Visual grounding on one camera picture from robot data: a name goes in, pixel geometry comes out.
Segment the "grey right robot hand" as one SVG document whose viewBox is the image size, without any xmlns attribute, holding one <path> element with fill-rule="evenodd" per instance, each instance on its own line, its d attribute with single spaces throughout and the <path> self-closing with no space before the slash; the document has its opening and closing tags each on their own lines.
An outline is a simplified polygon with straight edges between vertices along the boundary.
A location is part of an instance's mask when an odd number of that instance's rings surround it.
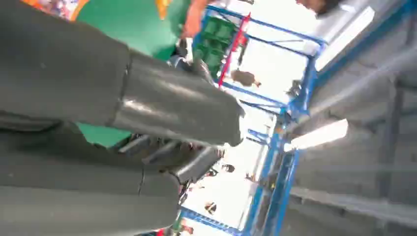
<svg viewBox="0 0 417 236">
<path fill-rule="evenodd" d="M 244 110 L 203 76 L 21 0 L 0 6 L 0 233 L 137 236 L 167 228 L 185 174 L 90 144 L 77 122 L 235 147 Z"/>
</svg>

